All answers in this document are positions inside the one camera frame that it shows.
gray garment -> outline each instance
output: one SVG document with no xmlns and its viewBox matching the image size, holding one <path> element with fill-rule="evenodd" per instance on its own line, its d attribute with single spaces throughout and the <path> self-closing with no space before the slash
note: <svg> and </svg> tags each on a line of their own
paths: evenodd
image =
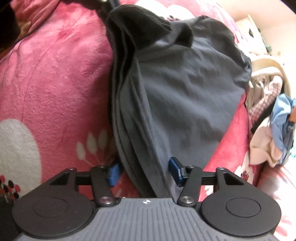
<svg viewBox="0 0 296 241">
<path fill-rule="evenodd" d="M 143 196 L 176 198 L 181 189 L 168 172 L 169 158 L 207 165 L 250 80 L 250 59 L 223 23 L 206 16 L 167 22 L 123 5 L 106 26 L 121 161 Z"/>
</svg>

light blue garment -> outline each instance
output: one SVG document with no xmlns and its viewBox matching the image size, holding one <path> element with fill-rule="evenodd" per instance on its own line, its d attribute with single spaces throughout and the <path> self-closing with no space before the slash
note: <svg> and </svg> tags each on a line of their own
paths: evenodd
<svg viewBox="0 0 296 241">
<path fill-rule="evenodd" d="M 291 113 L 291 110 L 296 105 L 296 100 L 291 99 L 286 94 L 280 94 L 276 98 L 274 108 L 271 113 L 271 132 L 275 145 L 282 151 L 280 163 L 286 156 L 287 146 L 285 146 L 283 140 L 287 134 L 287 117 Z"/>
</svg>

gray ribbed surface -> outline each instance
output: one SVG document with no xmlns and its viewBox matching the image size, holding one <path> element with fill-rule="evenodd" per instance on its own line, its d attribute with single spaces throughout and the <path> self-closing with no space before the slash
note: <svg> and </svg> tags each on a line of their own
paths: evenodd
<svg viewBox="0 0 296 241">
<path fill-rule="evenodd" d="M 272 235 L 241 239 L 208 226 L 193 208 L 176 205 L 171 198 L 124 198 L 112 208 L 101 208 L 81 231 L 55 241 L 277 241 Z M 16 241 L 37 241 L 20 235 Z"/>
</svg>

pink blanket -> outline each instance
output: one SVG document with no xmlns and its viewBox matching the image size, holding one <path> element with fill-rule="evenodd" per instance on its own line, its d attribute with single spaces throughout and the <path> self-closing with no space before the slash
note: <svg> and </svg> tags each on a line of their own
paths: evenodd
<svg viewBox="0 0 296 241">
<path fill-rule="evenodd" d="M 208 15 L 242 37 L 233 19 L 206 0 L 138 4 L 170 20 Z M 24 195 L 67 167 L 86 171 L 109 164 L 117 150 L 107 114 L 112 51 L 95 11 L 58 0 L 13 0 L 12 6 L 19 19 L 31 21 L 29 32 L 54 11 L 0 60 L 0 175 L 5 180 L 0 190 L 12 180 L 17 185 L 9 195 L 15 199 L 14 193 Z M 254 183 L 257 169 L 249 166 L 244 99 L 205 170 L 224 166 Z M 139 195 L 126 174 L 112 191 Z M 201 198 L 211 191 L 202 189 Z M 88 188 L 81 192 L 91 197 Z"/>
</svg>

brown tag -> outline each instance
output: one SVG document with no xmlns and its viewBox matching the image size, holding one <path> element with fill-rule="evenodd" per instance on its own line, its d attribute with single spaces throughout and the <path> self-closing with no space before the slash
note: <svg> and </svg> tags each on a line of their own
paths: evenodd
<svg viewBox="0 0 296 241">
<path fill-rule="evenodd" d="M 296 122 L 296 106 L 293 107 L 293 110 L 289 117 L 289 121 Z"/>
</svg>

